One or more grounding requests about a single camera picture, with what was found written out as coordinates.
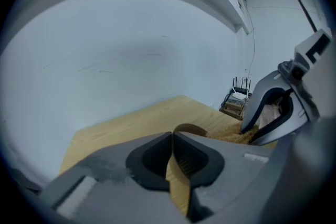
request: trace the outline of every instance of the small table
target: small table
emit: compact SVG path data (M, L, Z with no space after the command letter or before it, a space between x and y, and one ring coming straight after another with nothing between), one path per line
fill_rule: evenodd
M175 127L182 123L192 123L207 132L215 132L239 123L239 121L191 98L179 95L76 132L65 154L59 173L63 173L86 156L103 147L151 134L172 132ZM174 177L170 164L171 161L167 167L166 179L170 182L171 197L185 214L188 205L189 187Z

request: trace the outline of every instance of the wooden table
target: wooden table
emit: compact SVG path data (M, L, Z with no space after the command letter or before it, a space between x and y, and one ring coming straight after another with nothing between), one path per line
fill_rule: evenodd
M60 174L78 161L100 148L127 142L146 135L173 131L182 123L192 123L208 133L223 130L238 123L222 112L216 111L184 95L149 106L145 109L80 130L75 133L63 159ZM185 214L189 186L178 180L171 170L173 159L167 167L166 179L170 182L173 201Z

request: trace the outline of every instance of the white wall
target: white wall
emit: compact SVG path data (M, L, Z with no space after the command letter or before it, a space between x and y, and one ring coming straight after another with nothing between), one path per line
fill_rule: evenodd
M61 2L0 57L11 157L45 184L79 129L179 94L218 108L235 55L235 33L181 0Z
M322 10L316 0L302 0L317 29L329 35ZM277 69L279 63L294 56L294 47L313 34L313 30L297 0L247 0L255 31L255 57L250 71L251 90L256 83ZM241 71L247 77L253 57L253 33L238 32Z

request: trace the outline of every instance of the light wood tabletop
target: light wood tabletop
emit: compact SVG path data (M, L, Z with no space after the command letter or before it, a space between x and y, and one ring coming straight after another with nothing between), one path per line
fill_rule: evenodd
M85 128L75 133L63 159L60 174L74 166L91 153L110 145L127 142L143 136L172 132L182 123L192 123L208 133L225 129L239 121L202 103L179 95L139 111ZM170 182L170 193L175 204L185 214L187 211L189 186L175 176L174 158L167 166L166 179Z

